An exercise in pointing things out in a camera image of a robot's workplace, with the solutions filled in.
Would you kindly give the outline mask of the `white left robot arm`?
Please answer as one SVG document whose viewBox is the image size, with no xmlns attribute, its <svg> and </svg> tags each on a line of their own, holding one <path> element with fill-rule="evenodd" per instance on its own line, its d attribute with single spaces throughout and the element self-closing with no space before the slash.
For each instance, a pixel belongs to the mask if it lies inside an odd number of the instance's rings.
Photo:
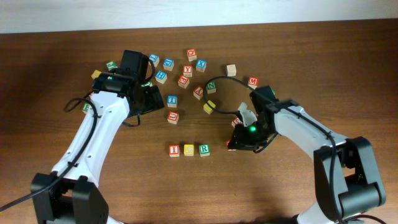
<svg viewBox="0 0 398 224">
<path fill-rule="evenodd" d="M 162 109 L 159 88 L 149 86 L 155 57 L 125 50 L 120 66 L 93 80 L 82 98 L 88 111 L 72 143 L 51 173 L 36 174 L 30 185 L 39 223 L 116 223 L 98 186 L 111 143 L 126 119 Z"/>
</svg>

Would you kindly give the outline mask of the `yellow letter C block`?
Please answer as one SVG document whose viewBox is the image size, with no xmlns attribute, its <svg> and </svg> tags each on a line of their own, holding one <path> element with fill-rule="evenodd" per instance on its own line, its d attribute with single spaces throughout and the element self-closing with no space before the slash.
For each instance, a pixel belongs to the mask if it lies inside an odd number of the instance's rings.
<svg viewBox="0 0 398 224">
<path fill-rule="evenodd" d="M 185 144 L 183 146 L 184 156 L 194 156 L 194 145 L 193 144 Z"/>
</svg>

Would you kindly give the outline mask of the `green letter R block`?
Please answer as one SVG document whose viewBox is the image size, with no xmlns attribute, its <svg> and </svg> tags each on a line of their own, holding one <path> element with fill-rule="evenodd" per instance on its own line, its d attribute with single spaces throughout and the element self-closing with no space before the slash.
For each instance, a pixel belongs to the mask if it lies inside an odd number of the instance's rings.
<svg viewBox="0 0 398 224">
<path fill-rule="evenodd" d="M 199 152 L 201 157 L 209 156 L 210 155 L 209 145 L 208 144 L 199 145 Z"/>
</svg>

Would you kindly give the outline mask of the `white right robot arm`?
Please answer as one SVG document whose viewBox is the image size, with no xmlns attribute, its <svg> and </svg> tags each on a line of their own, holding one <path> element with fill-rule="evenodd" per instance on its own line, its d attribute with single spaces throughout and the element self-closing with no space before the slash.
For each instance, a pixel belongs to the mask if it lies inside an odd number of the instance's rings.
<svg viewBox="0 0 398 224">
<path fill-rule="evenodd" d="M 294 100 L 280 101 L 271 87 L 250 93 L 254 111 L 242 103 L 241 120 L 227 144 L 229 150 L 259 153 L 285 136 L 310 156 L 314 165 L 316 202 L 282 223 L 359 223 L 365 212 L 386 202 L 371 143 L 348 138 L 313 119 Z"/>
</svg>

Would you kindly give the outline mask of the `red letter I block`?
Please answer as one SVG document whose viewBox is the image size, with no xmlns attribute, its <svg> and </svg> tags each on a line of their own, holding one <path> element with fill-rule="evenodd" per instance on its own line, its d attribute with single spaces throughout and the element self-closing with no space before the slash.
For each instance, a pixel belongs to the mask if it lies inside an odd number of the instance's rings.
<svg viewBox="0 0 398 224">
<path fill-rule="evenodd" d="M 179 157 L 180 156 L 179 145 L 170 145 L 169 146 L 169 156 L 170 157 Z"/>
</svg>

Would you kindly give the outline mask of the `red number 3 block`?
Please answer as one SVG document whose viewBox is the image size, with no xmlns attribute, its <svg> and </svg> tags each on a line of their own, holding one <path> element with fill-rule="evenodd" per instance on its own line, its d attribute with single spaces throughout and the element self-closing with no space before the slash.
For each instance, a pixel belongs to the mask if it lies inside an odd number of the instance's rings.
<svg viewBox="0 0 398 224">
<path fill-rule="evenodd" d="M 235 118 L 234 120 L 232 120 L 231 125 L 232 127 L 236 127 L 236 125 L 238 124 L 243 124 L 243 122 L 239 119 L 239 118 Z"/>
</svg>

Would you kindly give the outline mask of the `red letter A block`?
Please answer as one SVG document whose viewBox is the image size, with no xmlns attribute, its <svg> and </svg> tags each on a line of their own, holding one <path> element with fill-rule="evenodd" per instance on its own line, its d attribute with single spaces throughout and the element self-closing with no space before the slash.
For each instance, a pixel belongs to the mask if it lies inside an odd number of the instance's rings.
<svg viewBox="0 0 398 224">
<path fill-rule="evenodd" d="M 227 148 L 227 150 L 228 150 L 228 151 L 236 151 L 237 149 L 232 149 L 232 148 L 229 147 L 229 142 L 230 142 L 230 140 L 227 140 L 227 142 L 226 142 L 226 148 Z"/>
</svg>

